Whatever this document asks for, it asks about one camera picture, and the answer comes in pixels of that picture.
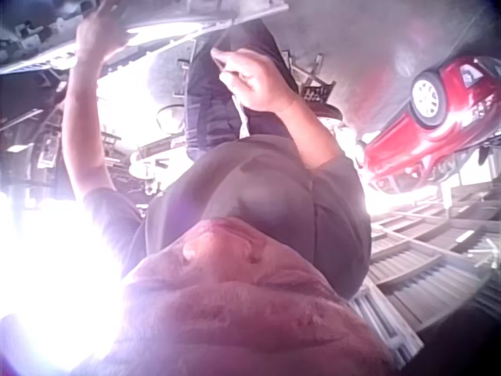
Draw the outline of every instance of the red car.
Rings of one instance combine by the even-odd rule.
[[[357,164],[385,193],[441,183],[500,123],[501,60],[461,57],[414,80],[410,102],[390,125],[371,143],[358,142]]]

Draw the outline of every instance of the ceiling light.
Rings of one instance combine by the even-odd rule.
[[[130,34],[137,34],[128,41],[128,45],[141,45],[142,43],[156,41],[158,39],[186,35],[199,31],[202,27],[203,24],[198,22],[173,22],[153,26],[135,27],[127,30]]]
[[[19,153],[28,148],[28,145],[12,145],[7,151],[10,153]]]
[[[461,235],[456,239],[456,243],[463,243],[468,237],[470,237],[473,234],[474,234],[473,230],[467,231],[466,233],[464,233],[463,235]]]

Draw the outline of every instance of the man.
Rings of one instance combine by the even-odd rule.
[[[115,191],[96,80],[125,42],[117,3],[106,0],[78,30],[63,153],[77,198],[123,262],[124,323],[110,354],[74,373],[391,373],[384,347],[343,299],[369,261],[357,173],[294,92],[262,23],[222,42],[237,52],[208,44],[193,63],[186,135],[195,165],[144,220]],[[249,118],[241,140],[232,93]]]

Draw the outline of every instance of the gray t-shirt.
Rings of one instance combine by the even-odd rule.
[[[351,160],[316,170],[294,143],[251,136],[203,156],[150,204],[144,219],[124,196],[106,189],[84,200],[124,265],[124,275],[200,220],[236,217],[289,246],[350,298],[369,265],[371,236],[362,186]]]

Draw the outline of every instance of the car wheel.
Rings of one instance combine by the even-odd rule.
[[[425,127],[438,127],[447,117],[447,96],[440,77],[432,72],[420,74],[411,91],[413,112]]]
[[[366,147],[367,144],[362,140],[357,141],[357,145],[355,147],[355,162],[360,168],[363,167],[363,163],[366,159]]]

